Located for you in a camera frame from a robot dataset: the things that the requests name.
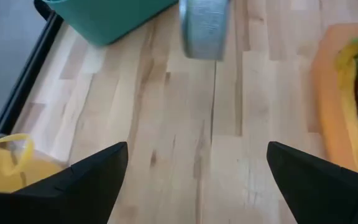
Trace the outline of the teal plastic bin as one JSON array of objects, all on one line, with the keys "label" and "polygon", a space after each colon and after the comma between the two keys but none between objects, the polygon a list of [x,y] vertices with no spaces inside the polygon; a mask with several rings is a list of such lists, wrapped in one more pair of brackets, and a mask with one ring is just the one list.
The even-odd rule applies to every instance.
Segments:
[{"label": "teal plastic bin", "polygon": [[42,0],[89,43],[108,45],[178,0]]}]

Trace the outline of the black aluminium frame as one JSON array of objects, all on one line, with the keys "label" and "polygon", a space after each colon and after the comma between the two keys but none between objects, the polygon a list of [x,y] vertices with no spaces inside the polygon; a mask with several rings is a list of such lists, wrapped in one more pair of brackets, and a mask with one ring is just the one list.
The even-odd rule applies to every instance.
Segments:
[{"label": "black aluminium frame", "polygon": [[34,0],[34,6],[46,24],[2,107],[0,134],[12,132],[63,23],[63,19],[45,1]]}]

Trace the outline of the silver tin can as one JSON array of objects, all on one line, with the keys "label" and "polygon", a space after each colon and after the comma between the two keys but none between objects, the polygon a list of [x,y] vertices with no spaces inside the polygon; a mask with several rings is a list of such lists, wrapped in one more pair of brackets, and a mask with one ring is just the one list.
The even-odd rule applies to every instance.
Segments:
[{"label": "silver tin can", "polygon": [[181,40],[186,57],[222,60],[231,0],[179,0]]}]

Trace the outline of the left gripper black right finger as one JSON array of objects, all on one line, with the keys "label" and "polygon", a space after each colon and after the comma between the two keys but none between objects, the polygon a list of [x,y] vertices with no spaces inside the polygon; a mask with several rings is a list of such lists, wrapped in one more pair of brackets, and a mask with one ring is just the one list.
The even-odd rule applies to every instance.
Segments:
[{"label": "left gripper black right finger", "polygon": [[267,162],[298,224],[358,224],[358,173],[276,141]]}]

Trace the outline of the yellow banana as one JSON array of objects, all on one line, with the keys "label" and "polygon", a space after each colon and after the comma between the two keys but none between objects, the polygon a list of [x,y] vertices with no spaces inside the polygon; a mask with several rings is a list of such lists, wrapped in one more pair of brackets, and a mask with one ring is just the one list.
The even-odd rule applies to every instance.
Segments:
[{"label": "yellow banana", "polygon": [[354,39],[338,52],[335,61],[342,112],[351,143],[352,159],[356,166],[356,172],[358,172],[358,112],[354,93],[356,80],[354,57],[357,53],[358,39]]}]

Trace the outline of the yellow plastic bottle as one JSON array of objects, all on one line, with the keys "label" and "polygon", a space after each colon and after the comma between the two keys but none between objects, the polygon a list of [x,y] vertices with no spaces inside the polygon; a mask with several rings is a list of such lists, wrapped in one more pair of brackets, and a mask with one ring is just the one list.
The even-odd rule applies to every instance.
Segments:
[{"label": "yellow plastic bottle", "polygon": [[0,192],[15,192],[63,170],[51,162],[33,158],[34,148],[34,141],[27,140],[24,152],[14,162],[11,152],[0,147]]}]

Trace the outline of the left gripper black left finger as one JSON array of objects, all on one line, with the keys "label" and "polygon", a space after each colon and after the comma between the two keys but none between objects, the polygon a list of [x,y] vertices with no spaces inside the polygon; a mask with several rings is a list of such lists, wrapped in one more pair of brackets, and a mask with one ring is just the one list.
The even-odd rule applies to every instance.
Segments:
[{"label": "left gripper black left finger", "polygon": [[119,142],[12,193],[0,193],[0,224],[107,224],[128,164]]}]

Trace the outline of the translucent orange plastic box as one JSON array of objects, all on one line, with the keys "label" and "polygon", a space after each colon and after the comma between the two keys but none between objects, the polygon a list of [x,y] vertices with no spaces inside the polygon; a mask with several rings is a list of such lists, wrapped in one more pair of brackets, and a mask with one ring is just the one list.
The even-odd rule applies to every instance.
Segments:
[{"label": "translucent orange plastic box", "polygon": [[311,76],[328,160],[356,172],[335,67],[338,52],[354,39],[358,39],[358,23],[330,26],[319,42]]}]

